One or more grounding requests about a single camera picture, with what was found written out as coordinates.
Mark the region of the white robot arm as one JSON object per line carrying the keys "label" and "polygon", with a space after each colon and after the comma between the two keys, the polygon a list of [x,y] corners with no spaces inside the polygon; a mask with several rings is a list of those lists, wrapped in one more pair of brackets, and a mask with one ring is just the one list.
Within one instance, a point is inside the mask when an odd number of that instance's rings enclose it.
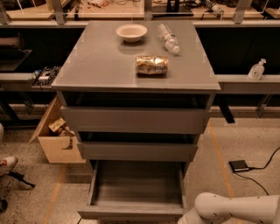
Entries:
{"label": "white robot arm", "polygon": [[178,224],[223,224],[231,218],[255,224],[280,224],[280,196],[227,198],[203,192]]}

